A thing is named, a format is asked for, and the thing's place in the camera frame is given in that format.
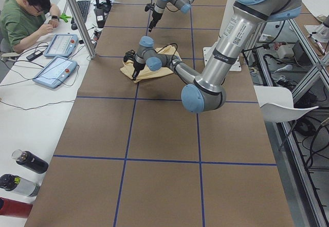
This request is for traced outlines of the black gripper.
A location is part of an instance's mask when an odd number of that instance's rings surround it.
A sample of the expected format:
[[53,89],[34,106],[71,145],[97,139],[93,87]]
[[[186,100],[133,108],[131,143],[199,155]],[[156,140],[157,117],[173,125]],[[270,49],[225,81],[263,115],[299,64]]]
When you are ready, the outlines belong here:
[[156,27],[156,25],[160,21],[161,17],[162,17],[161,13],[153,11],[152,20],[150,21],[150,24],[149,24],[149,27],[148,27],[149,32],[151,32],[153,30],[153,28]]
[[134,67],[134,71],[132,74],[132,80],[137,80],[137,77],[138,77],[140,71],[142,70],[142,64],[140,64],[138,62],[134,62],[133,67]]

